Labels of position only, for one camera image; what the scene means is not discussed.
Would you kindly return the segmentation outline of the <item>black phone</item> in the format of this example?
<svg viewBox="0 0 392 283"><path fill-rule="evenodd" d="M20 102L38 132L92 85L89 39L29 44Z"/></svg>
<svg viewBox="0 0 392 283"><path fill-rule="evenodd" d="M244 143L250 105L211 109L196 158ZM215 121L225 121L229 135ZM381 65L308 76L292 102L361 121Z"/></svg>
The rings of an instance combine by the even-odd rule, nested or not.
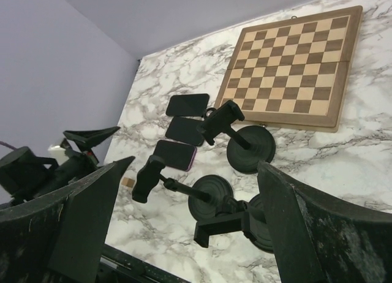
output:
<svg viewBox="0 0 392 283"><path fill-rule="evenodd" d="M193 146L201 146L205 139L197 130L201 121L197 119L173 117L165 136L171 140L186 143Z"/></svg>

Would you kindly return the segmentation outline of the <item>black smartphone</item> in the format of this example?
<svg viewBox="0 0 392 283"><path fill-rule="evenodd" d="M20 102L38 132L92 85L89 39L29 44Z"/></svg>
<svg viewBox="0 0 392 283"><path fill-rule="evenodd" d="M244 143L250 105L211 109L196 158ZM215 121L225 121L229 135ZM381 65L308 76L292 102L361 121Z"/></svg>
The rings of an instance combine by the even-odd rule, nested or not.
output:
<svg viewBox="0 0 392 283"><path fill-rule="evenodd" d="M169 100L165 114L167 116L202 117L207 109L209 94L175 95Z"/></svg>

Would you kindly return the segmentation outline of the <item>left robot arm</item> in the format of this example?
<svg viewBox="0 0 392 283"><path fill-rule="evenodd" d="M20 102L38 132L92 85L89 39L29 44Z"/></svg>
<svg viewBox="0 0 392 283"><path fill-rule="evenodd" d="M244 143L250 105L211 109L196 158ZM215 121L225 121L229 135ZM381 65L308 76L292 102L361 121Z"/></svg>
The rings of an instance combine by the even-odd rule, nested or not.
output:
<svg viewBox="0 0 392 283"><path fill-rule="evenodd" d="M52 157L38 157L22 146L1 159L1 187L11 195L11 201L1 205L8 208L67 186L96 171L99 160L92 148L111 137L119 126L101 130L65 130L65 143L73 141L79 151L70 145L65 148L68 159L59 164Z"/></svg>

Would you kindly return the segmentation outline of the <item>red-edged phone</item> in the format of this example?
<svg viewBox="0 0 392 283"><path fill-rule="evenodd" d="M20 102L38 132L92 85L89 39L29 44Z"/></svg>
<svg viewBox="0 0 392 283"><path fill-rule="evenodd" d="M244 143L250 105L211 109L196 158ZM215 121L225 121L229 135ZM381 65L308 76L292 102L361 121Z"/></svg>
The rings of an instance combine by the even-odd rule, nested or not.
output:
<svg viewBox="0 0 392 283"><path fill-rule="evenodd" d="M162 158L166 166L187 172L193 164L196 152L197 148L192 145L159 140L153 154Z"/></svg>

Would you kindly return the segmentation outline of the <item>small wooden cube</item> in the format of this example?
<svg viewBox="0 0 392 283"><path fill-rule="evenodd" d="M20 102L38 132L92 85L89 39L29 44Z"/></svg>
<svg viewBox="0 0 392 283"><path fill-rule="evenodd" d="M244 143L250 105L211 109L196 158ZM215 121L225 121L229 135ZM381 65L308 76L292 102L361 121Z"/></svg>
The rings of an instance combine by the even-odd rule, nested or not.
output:
<svg viewBox="0 0 392 283"><path fill-rule="evenodd" d="M121 183L121 184L122 184L123 186L132 188L132 187L134 186L134 184L135 184L135 181L134 181L133 179L131 179L131 178L126 178L126 177L124 177L124 178L122 179L122 183Z"/></svg>

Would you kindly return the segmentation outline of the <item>black phone stand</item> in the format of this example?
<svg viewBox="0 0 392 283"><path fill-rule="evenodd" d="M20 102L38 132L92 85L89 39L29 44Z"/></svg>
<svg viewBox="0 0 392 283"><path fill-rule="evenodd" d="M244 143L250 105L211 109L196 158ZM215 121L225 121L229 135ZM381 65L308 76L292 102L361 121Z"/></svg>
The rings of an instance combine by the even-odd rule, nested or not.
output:
<svg viewBox="0 0 392 283"><path fill-rule="evenodd" d="M210 236L231 232L242 232L260 250L273 252L261 195L255 195L249 202L226 195L215 207L212 218L196 223L194 241L207 248Z"/></svg>
<svg viewBox="0 0 392 283"><path fill-rule="evenodd" d="M215 216L216 207L225 196L233 197L230 183L221 176L203 176L190 187L173 178L164 177L161 174L164 168L165 162L162 158L149 156L146 164L137 173L137 180L132 189L134 201L146 203L152 189L159 182L163 182L164 188L188 196L190 214L196 221L201 221Z"/></svg>
<svg viewBox="0 0 392 283"><path fill-rule="evenodd" d="M236 171L244 174L257 173L259 161L270 163L276 152L272 134L262 126L246 126L237 131L232 124L245 117L239 106L228 100L218 109L208 108L197 130L209 145L215 144L219 134L230 137L227 145L227 160Z"/></svg>

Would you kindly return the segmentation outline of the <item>wooden chessboard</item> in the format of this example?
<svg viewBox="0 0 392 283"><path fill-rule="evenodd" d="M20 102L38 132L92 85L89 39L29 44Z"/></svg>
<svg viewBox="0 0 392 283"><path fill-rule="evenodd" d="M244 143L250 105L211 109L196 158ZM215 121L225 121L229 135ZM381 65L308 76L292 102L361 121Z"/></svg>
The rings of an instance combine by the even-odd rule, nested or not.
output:
<svg viewBox="0 0 392 283"><path fill-rule="evenodd" d="M353 6L244 28L215 101L245 120L336 132L363 19Z"/></svg>

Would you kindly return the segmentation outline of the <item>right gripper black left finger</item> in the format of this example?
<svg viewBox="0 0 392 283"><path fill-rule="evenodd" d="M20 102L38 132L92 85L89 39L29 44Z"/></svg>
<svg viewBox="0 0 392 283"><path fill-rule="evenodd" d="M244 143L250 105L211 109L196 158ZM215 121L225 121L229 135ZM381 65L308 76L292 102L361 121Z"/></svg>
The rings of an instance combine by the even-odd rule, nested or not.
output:
<svg viewBox="0 0 392 283"><path fill-rule="evenodd" d="M94 282L130 156L1 210L1 282Z"/></svg>

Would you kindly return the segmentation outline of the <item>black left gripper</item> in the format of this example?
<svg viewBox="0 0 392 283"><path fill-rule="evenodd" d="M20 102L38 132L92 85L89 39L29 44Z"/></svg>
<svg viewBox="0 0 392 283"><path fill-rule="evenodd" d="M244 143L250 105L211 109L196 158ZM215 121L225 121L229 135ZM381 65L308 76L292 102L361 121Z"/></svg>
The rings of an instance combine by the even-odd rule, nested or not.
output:
<svg viewBox="0 0 392 283"><path fill-rule="evenodd" d="M61 143L65 148L68 159L59 166L59 180L61 182L73 182L84 178L97 170L98 159L92 148L101 144L106 139L120 130L119 126L101 130L66 130L63 132L66 139ZM80 152L74 151L69 143L73 141Z"/></svg>

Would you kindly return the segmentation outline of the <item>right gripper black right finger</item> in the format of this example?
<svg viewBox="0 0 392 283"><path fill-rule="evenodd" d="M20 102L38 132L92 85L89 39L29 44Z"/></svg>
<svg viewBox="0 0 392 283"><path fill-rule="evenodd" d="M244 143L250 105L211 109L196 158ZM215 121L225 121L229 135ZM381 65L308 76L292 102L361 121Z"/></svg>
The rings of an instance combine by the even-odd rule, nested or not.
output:
<svg viewBox="0 0 392 283"><path fill-rule="evenodd" d="M391 214L358 206L258 163L282 282L391 282Z"/></svg>

